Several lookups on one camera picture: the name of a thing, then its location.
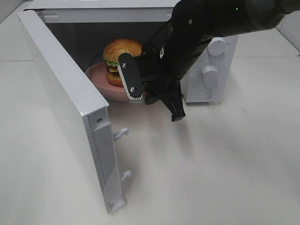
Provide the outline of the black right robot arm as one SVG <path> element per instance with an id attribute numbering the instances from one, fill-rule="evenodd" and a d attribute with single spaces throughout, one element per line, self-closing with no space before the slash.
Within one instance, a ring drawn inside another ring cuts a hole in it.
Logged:
<path id="1" fill-rule="evenodd" d="M 185 116 L 180 81 L 213 38 L 275 28 L 298 11 L 297 0 L 182 0 L 172 10 L 172 32 L 160 50 L 132 57 L 118 70 L 128 99 L 150 105 L 161 100 L 172 121 Z"/>

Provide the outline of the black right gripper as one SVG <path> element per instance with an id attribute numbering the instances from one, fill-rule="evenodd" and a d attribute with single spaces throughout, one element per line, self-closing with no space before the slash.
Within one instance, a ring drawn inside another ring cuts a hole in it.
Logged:
<path id="1" fill-rule="evenodd" d="M 132 57 L 123 53 L 118 57 L 118 70 L 127 98 L 132 103 L 143 101 L 143 85 L 147 95 L 145 104 L 162 101 L 171 112 L 171 120 L 183 119 L 180 81 L 183 78 L 182 47 L 166 43 L 160 51 Z"/>

